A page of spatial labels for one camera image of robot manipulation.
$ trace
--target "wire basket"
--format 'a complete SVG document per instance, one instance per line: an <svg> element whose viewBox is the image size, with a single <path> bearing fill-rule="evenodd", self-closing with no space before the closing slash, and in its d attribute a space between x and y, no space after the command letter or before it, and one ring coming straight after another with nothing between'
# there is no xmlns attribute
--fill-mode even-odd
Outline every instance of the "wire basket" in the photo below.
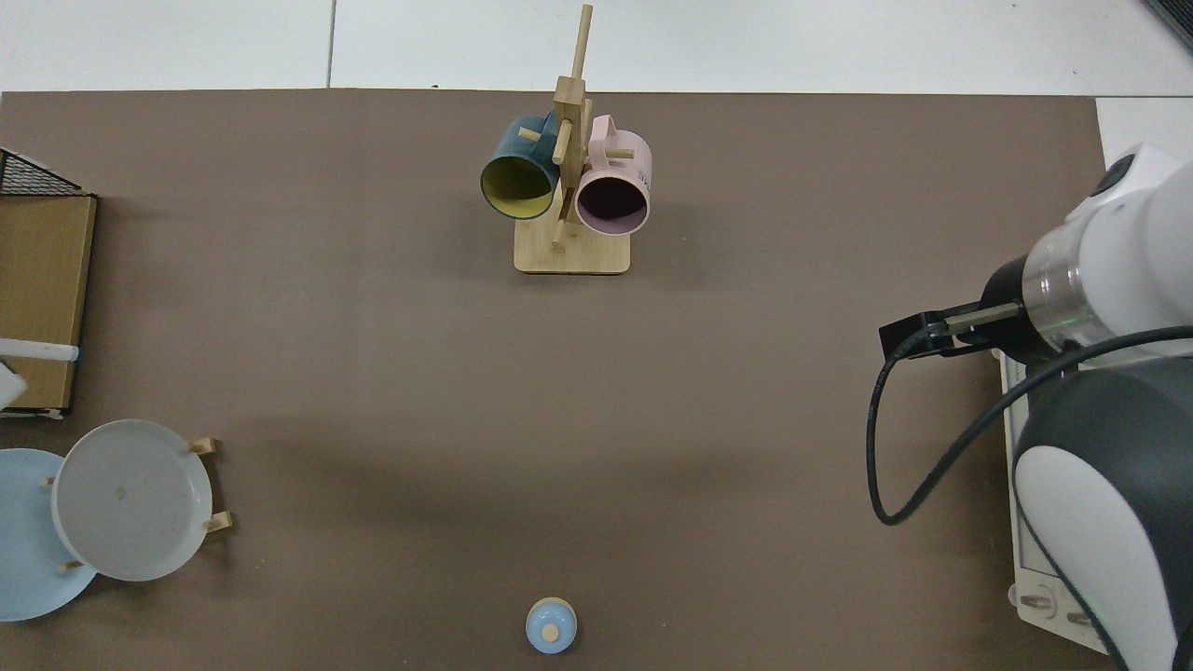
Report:
<svg viewBox="0 0 1193 671"><path fill-rule="evenodd" d="M0 148L0 196L89 196L20 154Z"/></svg>

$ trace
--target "wooden board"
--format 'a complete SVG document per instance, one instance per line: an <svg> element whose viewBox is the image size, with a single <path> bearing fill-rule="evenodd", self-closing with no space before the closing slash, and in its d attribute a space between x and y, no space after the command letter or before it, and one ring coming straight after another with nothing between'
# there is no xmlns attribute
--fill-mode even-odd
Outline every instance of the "wooden board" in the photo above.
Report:
<svg viewBox="0 0 1193 671"><path fill-rule="evenodd" d="M523 272L563 275L618 275L629 270L629 235L601 235L569 221L564 224L563 251L554 248L551 239L560 222L562 201L556 189L551 208L542 216L514 222L514 267Z"/></svg>
<svg viewBox="0 0 1193 671"><path fill-rule="evenodd" d="M95 198L0 197L0 337L79 344ZM13 408L67 408L73 363L6 359L29 390Z"/></svg>

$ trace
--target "plate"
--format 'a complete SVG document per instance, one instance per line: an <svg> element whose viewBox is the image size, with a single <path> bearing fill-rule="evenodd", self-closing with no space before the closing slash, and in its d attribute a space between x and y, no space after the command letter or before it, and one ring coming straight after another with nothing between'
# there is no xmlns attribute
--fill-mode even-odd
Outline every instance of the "plate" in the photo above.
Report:
<svg viewBox="0 0 1193 671"><path fill-rule="evenodd" d="M0 622L57 610L95 577L89 566L58 571L74 556L54 530L52 491L42 479L61 466L62 457L47 451L0 450Z"/></svg>
<svg viewBox="0 0 1193 671"><path fill-rule="evenodd" d="M80 438L54 482L54 525L67 549L119 580L154 580L186 564L211 519L211 481L187 445L140 419Z"/></svg>

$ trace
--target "teal mug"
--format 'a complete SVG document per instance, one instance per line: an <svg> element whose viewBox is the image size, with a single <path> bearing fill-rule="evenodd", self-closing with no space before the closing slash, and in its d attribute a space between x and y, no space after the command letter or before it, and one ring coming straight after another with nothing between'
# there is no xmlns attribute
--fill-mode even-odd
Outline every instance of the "teal mug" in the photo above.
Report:
<svg viewBox="0 0 1193 671"><path fill-rule="evenodd" d="M555 112L509 124L481 171L481 192L493 209L512 218L534 218L551 207L560 183L560 166L551 162L557 136Z"/></svg>

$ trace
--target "white floor tile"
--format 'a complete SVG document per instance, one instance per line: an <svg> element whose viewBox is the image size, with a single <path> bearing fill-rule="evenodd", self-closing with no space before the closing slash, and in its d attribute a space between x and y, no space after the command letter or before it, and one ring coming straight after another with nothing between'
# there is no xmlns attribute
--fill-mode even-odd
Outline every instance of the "white floor tile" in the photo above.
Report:
<svg viewBox="0 0 1193 671"><path fill-rule="evenodd" d="M4 0L0 91L326 86L332 0Z"/></svg>
<svg viewBox="0 0 1193 671"><path fill-rule="evenodd" d="M1107 165L1137 142L1193 161L1193 98L1099 98L1098 125Z"/></svg>
<svg viewBox="0 0 1193 671"><path fill-rule="evenodd" d="M595 0L593 91L1193 94L1135 0ZM554 90L580 2L339 0L333 86Z"/></svg>

